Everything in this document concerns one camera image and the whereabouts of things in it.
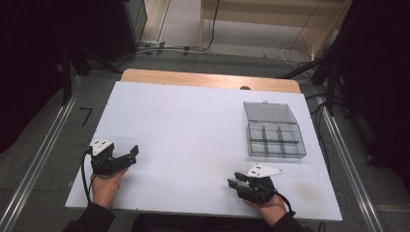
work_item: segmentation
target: black sleeve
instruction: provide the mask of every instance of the black sleeve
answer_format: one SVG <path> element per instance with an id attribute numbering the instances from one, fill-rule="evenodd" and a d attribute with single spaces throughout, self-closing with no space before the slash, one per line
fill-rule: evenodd
<path id="1" fill-rule="evenodd" d="M 274 231 L 277 232 L 313 232 L 308 227 L 302 227 L 302 225 L 290 216 L 289 213 L 278 220 L 277 223 L 274 224 L 273 228 Z"/>
<path id="2" fill-rule="evenodd" d="M 111 211 L 90 203 L 82 216 L 78 220 L 70 221 L 63 232 L 105 232 L 114 219 L 115 216 Z"/>

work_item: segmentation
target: wrist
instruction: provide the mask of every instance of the wrist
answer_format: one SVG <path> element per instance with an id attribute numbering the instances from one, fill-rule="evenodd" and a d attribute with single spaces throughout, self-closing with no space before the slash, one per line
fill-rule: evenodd
<path id="1" fill-rule="evenodd" d="M 99 198 L 99 197 L 95 197 L 93 199 L 93 203 L 99 206 L 102 206 L 104 208 L 106 208 L 107 210 L 111 210 L 112 208 L 112 203 L 106 199 L 103 198 Z"/>
<path id="2" fill-rule="evenodd" d="M 268 214 L 261 214 L 265 221 L 270 225 L 274 226 L 283 216 L 286 215 L 286 211 L 280 212 L 270 212 Z"/>

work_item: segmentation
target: gray carpet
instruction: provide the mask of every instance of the gray carpet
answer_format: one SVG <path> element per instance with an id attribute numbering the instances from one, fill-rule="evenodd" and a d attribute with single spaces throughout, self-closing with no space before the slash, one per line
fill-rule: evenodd
<path id="1" fill-rule="evenodd" d="M 249 58 L 228 55 L 188 55 L 165 52 L 161 55 L 139 54 L 131 58 L 122 69 L 148 69 L 191 73 L 221 73 L 248 76 L 274 77 L 288 73 L 291 68 L 281 60 Z M 70 189 L 65 185 L 73 180 L 80 166 L 80 156 L 87 148 L 115 81 L 120 74 L 107 70 L 92 71 L 83 77 L 78 98 L 73 110 L 63 127 L 45 167 L 31 192 L 14 231 L 61 231 L 71 219 L 76 219 L 81 210 L 64 207 Z M 302 92 L 313 95 L 313 87 L 303 77 L 298 77 Z M 59 92 L 39 115 L 27 127 L 16 144 L 0 155 L 0 209 L 4 212 L 14 189 L 21 181 L 31 160 L 40 148 L 43 139 L 59 109 L 62 93 Z M 309 100 L 310 111 L 317 107 L 316 100 Z M 82 126 L 88 111 L 80 107 L 93 108 L 87 123 Z M 343 118 L 338 107 L 335 108 L 339 128 L 354 154 L 354 161 L 360 170 L 366 188 L 375 205 L 405 205 L 410 197 L 400 184 L 400 178 L 389 169 L 366 165 L 366 149 L 361 143 L 354 126 Z M 343 221 L 327 222 L 328 231 L 367 231 L 358 202 L 341 166 L 335 145 L 327 132 L 325 123 L 321 123 L 331 164 L 331 179 L 337 192 L 337 201 Z M 130 231 L 136 213 L 116 211 L 116 220 L 110 231 Z M 410 228 L 409 211 L 378 211 L 386 231 L 407 231 Z M 316 229 L 317 221 L 302 221 Z"/>

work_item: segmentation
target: wooden panel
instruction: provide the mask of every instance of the wooden panel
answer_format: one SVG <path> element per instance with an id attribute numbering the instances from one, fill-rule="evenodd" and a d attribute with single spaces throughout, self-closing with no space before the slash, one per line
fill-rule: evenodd
<path id="1" fill-rule="evenodd" d="M 352 0 L 224 0 L 217 20 L 304 27 L 302 36 L 310 54 L 323 51 L 343 22 Z M 213 19 L 217 0 L 202 0 L 203 19 Z"/>
<path id="2" fill-rule="evenodd" d="M 258 24 L 302 27 L 314 12 L 317 1 L 307 0 L 224 0 L 220 1 L 217 20 L 250 22 Z M 213 19 L 217 1 L 202 1 L 204 19 Z M 322 0 L 320 11 L 315 12 L 317 18 L 334 18 L 340 4 L 345 0 Z M 326 20 L 311 23 L 314 27 L 328 25 Z"/>
<path id="3" fill-rule="evenodd" d="M 148 15 L 147 24 L 141 40 L 144 42 L 159 42 L 170 0 L 145 0 L 145 8 Z"/>
<path id="4" fill-rule="evenodd" d="M 239 89 L 242 86 L 248 86 L 251 90 L 301 93 L 299 84 L 295 80 L 237 75 L 126 70 L 124 71 L 121 81 L 229 89 Z"/>
<path id="5" fill-rule="evenodd" d="M 322 12 L 327 9 L 322 8 L 320 5 L 315 14 L 308 21 L 305 29 L 302 32 L 305 43 L 307 43 L 307 49 L 310 54 L 320 56 L 323 49 L 327 45 L 329 38 L 332 36 L 335 30 L 338 30 L 344 21 L 347 12 L 350 8 L 352 0 L 345 0 L 338 2 L 335 6 L 336 11 L 330 17 L 321 17 Z"/>

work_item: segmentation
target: metal rail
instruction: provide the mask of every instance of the metal rail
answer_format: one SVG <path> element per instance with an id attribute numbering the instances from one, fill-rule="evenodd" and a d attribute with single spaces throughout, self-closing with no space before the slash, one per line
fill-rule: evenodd
<path id="1" fill-rule="evenodd" d="M 318 102 L 319 104 L 324 102 L 324 98 L 318 98 Z M 368 231 L 383 232 L 383 226 L 378 215 L 376 214 L 373 204 L 371 203 L 360 174 L 351 159 L 349 150 L 347 149 L 347 146 L 340 134 L 335 118 L 329 114 L 327 109 L 323 110 L 323 114 L 326 125 L 329 129 L 329 133 L 331 134 L 337 147 L 337 153 L 340 157 L 341 164 L 343 165 L 344 171 L 346 172 L 347 178 L 350 182 L 350 186 L 353 189 L 356 200 L 358 201 L 359 207 L 362 211 Z"/>
<path id="2" fill-rule="evenodd" d="M 11 200 L 9 201 L 6 211 L 0 220 L 0 231 L 10 232 L 15 226 L 15 222 L 18 219 L 21 210 L 23 209 L 31 190 L 36 184 L 37 179 L 40 176 L 40 173 L 43 170 L 45 162 L 48 159 L 48 156 L 54 146 L 55 141 L 60 134 L 61 129 L 67 121 L 70 112 L 72 111 L 73 105 L 77 98 L 77 93 L 79 88 L 82 85 L 82 78 L 78 75 L 73 84 L 73 95 L 66 103 L 65 106 L 62 106 L 57 113 L 57 116 L 54 122 L 51 125 L 50 130 L 48 131 L 42 146 L 37 152 L 36 156 L 33 159 L 30 167 L 28 168 L 24 178 L 15 189 Z"/>

